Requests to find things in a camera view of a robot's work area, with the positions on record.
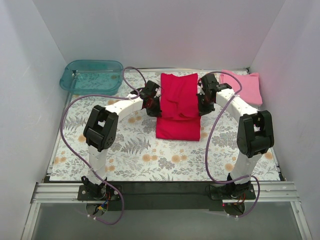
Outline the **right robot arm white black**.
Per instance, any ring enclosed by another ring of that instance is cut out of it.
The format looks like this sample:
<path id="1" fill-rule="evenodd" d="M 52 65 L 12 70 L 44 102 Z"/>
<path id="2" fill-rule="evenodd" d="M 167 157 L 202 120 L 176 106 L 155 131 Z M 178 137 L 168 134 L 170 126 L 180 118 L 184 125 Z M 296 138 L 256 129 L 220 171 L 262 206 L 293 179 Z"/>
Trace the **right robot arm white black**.
<path id="1" fill-rule="evenodd" d="M 238 123 L 236 143 L 239 153 L 225 181 L 209 176 L 213 182 L 208 188 L 209 193 L 219 200 L 245 197 L 257 199 L 258 195 L 251 183 L 252 173 L 262 155 L 274 146 L 272 115 L 267 110 L 257 110 L 240 97 L 243 86 L 233 74 L 229 73 L 228 76 L 239 84 L 237 91 L 228 83 L 218 82 L 216 74 L 216 71 L 209 72 L 198 81 L 199 114 L 203 116 L 211 113 L 215 104 L 222 107 L 221 113 L 228 112 Z"/>

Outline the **red t shirt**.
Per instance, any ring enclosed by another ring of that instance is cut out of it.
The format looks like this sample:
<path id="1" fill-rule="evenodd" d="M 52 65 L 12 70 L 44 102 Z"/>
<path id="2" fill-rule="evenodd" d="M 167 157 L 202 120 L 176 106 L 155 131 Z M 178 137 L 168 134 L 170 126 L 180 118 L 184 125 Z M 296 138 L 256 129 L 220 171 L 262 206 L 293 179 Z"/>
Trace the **red t shirt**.
<path id="1" fill-rule="evenodd" d="M 162 73 L 160 83 L 162 113 L 156 120 L 156 138 L 198 142 L 201 138 L 198 75 L 175 76 Z"/>

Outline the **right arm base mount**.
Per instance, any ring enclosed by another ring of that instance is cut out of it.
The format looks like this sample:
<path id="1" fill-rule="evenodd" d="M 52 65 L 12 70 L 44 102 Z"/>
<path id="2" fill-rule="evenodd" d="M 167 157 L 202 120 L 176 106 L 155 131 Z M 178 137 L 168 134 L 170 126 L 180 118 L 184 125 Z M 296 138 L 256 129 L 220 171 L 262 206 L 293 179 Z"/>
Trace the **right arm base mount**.
<path id="1" fill-rule="evenodd" d="M 251 182 L 244 184 L 210 184 L 205 187 L 205 192 L 212 200 L 256 199 L 256 193 Z"/>

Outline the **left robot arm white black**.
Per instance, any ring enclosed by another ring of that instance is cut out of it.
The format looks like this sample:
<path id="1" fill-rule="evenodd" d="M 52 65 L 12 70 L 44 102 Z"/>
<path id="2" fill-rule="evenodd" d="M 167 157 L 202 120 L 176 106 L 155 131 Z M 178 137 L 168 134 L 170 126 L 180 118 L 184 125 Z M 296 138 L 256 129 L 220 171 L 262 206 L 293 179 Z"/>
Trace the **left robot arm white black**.
<path id="1" fill-rule="evenodd" d="M 130 92 L 124 100 L 105 107 L 93 107 L 83 131 L 88 145 L 90 168 L 81 182 L 94 199 L 102 199 L 106 194 L 106 185 L 103 183 L 107 179 L 106 158 L 108 149 L 116 140 L 118 122 L 142 109 L 146 109 L 150 117 L 160 117 L 160 89 L 157 83 L 149 80 L 138 91 Z"/>

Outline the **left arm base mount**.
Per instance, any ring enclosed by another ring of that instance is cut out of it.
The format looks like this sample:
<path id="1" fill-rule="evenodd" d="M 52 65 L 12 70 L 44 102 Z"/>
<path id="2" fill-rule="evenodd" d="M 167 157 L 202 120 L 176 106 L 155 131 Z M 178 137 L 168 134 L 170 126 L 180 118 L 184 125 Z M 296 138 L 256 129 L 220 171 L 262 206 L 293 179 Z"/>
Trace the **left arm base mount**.
<path id="1" fill-rule="evenodd" d="M 82 184 L 79 186 L 77 200 L 78 201 L 104 201 L 109 199 L 111 201 L 119 201 L 121 198 L 119 193 L 122 192 L 122 182 L 112 181 L 110 182 L 115 189 L 105 184 L 101 184 L 100 186 L 87 186 Z"/>

